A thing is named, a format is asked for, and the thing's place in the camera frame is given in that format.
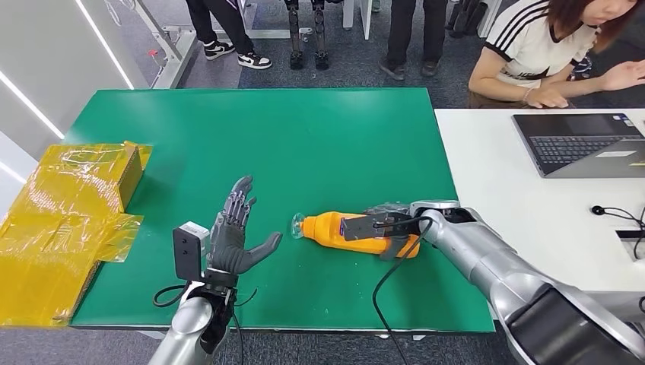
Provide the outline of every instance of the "black pants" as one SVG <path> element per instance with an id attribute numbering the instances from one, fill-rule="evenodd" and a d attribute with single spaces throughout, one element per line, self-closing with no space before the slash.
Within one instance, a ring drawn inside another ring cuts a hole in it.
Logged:
<path id="1" fill-rule="evenodd" d="M 211 24 L 210 13 L 213 13 L 238 53 L 247 54 L 253 51 L 253 42 L 246 35 L 242 15 L 237 8 L 237 0 L 186 0 L 186 2 L 198 40 L 207 44 L 218 39 Z"/>
<path id="2" fill-rule="evenodd" d="M 443 55 L 447 5 L 448 0 L 424 0 L 424 61 L 438 62 Z M 392 22 L 387 41 L 390 65 L 402 65 L 407 60 L 415 6 L 415 0 L 392 0 Z"/>

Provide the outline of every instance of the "laptop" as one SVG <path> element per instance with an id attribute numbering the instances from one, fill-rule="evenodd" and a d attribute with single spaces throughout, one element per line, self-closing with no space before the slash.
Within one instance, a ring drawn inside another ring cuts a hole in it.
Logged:
<path id="1" fill-rule="evenodd" d="M 645 138 L 625 114 L 524 114 L 513 120 L 542 177 L 645 177 Z"/>

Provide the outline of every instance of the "robotic arm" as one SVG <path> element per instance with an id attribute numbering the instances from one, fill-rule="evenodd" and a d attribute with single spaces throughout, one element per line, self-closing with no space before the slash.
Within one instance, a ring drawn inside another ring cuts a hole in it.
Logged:
<path id="1" fill-rule="evenodd" d="M 520 363 L 642 364 L 645 341 L 581 290 L 541 273 L 458 202 L 411 204 L 424 239 L 488 299 Z"/>
<path id="2" fill-rule="evenodd" d="M 195 284 L 184 294 L 150 365 L 210 364 L 234 316 L 237 276 L 277 248 L 280 233 L 272 233 L 255 249 L 244 249 L 244 228 L 255 202 L 246 202 L 251 182 L 250 176 L 240 179 L 218 214 L 204 272 L 198 235 L 190 229 L 174 230 L 177 276 Z M 519 363 L 645 363 L 643 338 L 581 290 L 520 258 L 472 209 L 455 201 L 412 203 L 408 218 L 420 217 L 419 227 L 411 230 L 426 232 L 423 238 L 484 294 Z"/>
<path id="3" fill-rule="evenodd" d="M 148 365 L 211 364 L 234 316 L 238 275 L 278 248 L 282 235 L 274 232 L 256 248 L 244 249 L 246 222 L 256 202 L 246 201 L 252 181 L 251 176 L 239 179 L 215 218 L 205 271 L 199 233 L 186 225 L 173 231 L 177 277 L 186 280 L 188 290 Z"/>

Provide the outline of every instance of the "orange bottle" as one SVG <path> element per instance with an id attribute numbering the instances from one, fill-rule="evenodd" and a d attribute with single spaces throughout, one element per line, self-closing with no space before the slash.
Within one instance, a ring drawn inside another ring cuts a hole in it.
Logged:
<path id="1" fill-rule="evenodd" d="M 337 211 L 328 211 L 318 216 L 304 217 L 298 213 L 294 216 L 291 226 L 291 235 L 294 238 L 306 237 L 319 244 L 335 249 L 348 249 L 350 251 L 366 252 L 379 255 L 389 247 L 390 238 L 366 238 L 362 240 L 346 241 L 342 235 L 342 220 L 344 218 L 364 217 L 363 214 L 338 213 Z M 408 242 L 396 254 L 401 257 L 405 254 L 410 246 L 418 238 L 416 235 L 410 235 Z M 408 255 L 408 259 L 415 257 L 419 253 L 417 245 Z"/>

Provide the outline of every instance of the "green tabletop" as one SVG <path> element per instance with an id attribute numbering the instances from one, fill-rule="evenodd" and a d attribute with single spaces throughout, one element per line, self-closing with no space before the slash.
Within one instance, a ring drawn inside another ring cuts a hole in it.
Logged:
<path id="1" fill-rule="evenodd" d="M 389 269 L 376 255 L 295 240 L 297 212 L 359 213 L 383 202 L 455 199 L 424 88 L 99 91 L 66 143 L 154 146 L 127 212 L 145 216 L 128 258 L 104 263 L 72 325 L 168 325 L 154 293 L 180 284 L 172 229 L 210 228 L 235 181 L 255 178 L 247 247 L 279 230 L 278 250 L 240 277 L 245 328 L 383 329 L 371 295 Z M 383 285 L 394 329 L 488 332 L 484 297 L 424 243 Z"/>

